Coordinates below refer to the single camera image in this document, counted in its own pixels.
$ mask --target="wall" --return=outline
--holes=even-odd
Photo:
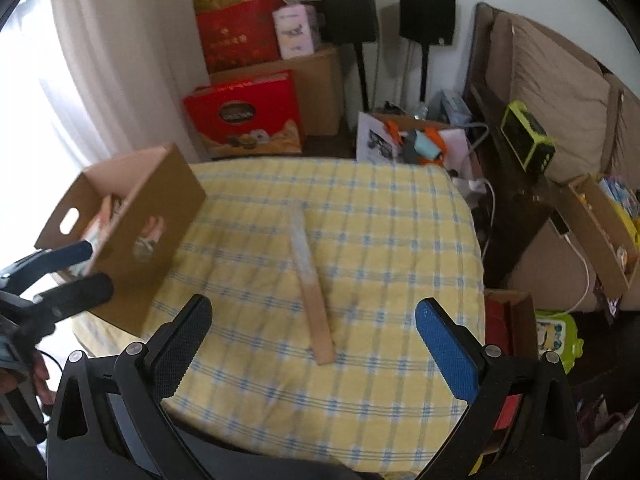
[[[633,92],[640,95],[640,54],[623,25],[597,0],[457,0],[457,28],[453,45],[431,48],[428,95],[433,95],[440,88],[462,89],[471,47],[474,6],[480,1],[523,14],[560,32],[593,54]],[[398,38],[397,2],[398,0],[376,0],[383,35],[377,102],[398,99],[399,84],[396,76],[402,72],[406,41]],[[418,99],[418,52],[419,49],[414,49],[407,86],[409,104],[415,104]],[[375,58],[375,45],[366,45],[370,92]],[[353,63],[346,69],[346,99],[351,122],[360,108],[360,93]]]

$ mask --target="tablecloth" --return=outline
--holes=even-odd
[[[437,167],[251,158],[193,167],[208,199],[175,255],[143,339],[194,293],[213,325],[174,416],[236,446],[418,472],[465,403],[453,399],[415,329],[434,296],[484,341],[482,264],[471,213]],[[289,249],[303,203],[337,361],[316,365]],[[97,356],[138,338],[91,314],[74,331]]]

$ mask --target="green radio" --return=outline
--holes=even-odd
[[[556,144],[527,110],[526,104],[522,101],[510,103],[500,130],[525,171],[544,173],[556,152]]]

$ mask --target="blue gripper pad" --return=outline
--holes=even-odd
[[[479,370],[456,336],[459,327],[433,298],[415,307],[415,325],[456,399],[471,404],[479,390]]]

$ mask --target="green toy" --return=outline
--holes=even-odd
[[[575,360],[582,357],[584,341],[578,338],[578,327],[568,314],[546,310],[536,311],[538,324],[538,354],[553,350],[560,356],[564,373],[574,367]]]

